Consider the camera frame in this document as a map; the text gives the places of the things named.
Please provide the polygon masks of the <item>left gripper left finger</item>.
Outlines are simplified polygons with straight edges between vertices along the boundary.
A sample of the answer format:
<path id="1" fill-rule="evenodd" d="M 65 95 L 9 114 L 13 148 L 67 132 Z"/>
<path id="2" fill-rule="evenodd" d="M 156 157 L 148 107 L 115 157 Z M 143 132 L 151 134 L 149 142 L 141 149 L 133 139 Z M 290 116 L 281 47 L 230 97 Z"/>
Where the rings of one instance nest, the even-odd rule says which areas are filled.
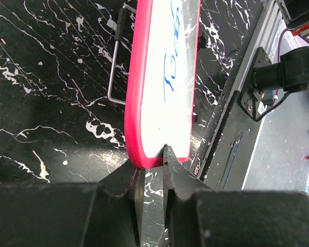
<path id="1" fill-rule="evenodd" d="M 97 183 L 0 184 L 0 246 L 140 246 L 145 170 Z"/>

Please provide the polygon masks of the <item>pink framed whiteboard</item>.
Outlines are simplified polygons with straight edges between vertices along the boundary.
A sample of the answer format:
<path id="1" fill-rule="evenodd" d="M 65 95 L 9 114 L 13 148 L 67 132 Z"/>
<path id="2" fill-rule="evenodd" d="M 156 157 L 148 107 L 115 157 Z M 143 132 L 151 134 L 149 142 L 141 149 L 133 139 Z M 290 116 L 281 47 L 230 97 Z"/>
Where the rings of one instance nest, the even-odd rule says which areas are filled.
<path id="1" fill-rule="evenodd" d="M 200 1 L 138 1 L 125 105 L 131 163 L 162 166 L 165 145 L 190 156 Z"/>

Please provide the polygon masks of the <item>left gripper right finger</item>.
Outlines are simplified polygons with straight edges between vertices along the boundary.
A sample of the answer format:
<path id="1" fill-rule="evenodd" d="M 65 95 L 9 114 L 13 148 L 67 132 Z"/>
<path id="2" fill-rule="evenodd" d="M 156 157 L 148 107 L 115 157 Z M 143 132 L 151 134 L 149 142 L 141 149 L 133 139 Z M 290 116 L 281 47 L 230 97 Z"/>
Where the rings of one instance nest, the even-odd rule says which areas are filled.
<path id="1" fill-rule="evenodd" d="M 163 149 L 169 246 L 309 246 L 309 196 L 213 190 Z"/>

